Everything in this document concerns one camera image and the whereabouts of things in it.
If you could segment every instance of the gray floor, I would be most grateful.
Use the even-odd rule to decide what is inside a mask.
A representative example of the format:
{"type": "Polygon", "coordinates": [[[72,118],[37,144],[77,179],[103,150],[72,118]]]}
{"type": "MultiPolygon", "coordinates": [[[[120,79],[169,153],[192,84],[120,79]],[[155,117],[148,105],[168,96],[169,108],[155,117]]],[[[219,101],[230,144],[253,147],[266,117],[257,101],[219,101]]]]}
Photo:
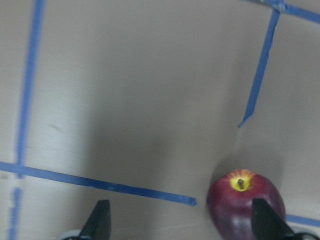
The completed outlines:
{"type": "MultiPolygon", "coordinates": [[[[287,2],[320,13],[316,0],[287,2]]],[[[32,11],[31,0],[0,2],[1,162],[16,161],[32,11]]],[[[0,228],[20,186],[19,240],[80,228],[99,199],[111,202],[112,240],[219,239],[206,193],[235,168],[272,180],[288,214],[319,219],[320,25],[280,17],[256,112],[237,127],[270,15],[237,0],[47,1],[26,166],[198,205],[1,172],[0,228]]]]}

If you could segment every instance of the red apple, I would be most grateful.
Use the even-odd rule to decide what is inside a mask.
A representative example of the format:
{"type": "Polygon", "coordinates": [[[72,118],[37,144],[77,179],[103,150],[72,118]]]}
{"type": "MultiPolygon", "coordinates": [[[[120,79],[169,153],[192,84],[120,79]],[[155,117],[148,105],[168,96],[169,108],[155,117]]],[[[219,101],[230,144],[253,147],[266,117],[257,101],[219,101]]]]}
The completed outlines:
{"type": "Polygon", "coordinates": [[[252,200],[265,199],[285,221],[284,202],[270,180],[246,169],[236,169],[215,181],[207,204],[224,240],[255,240],[251,229],[252,200]]]}

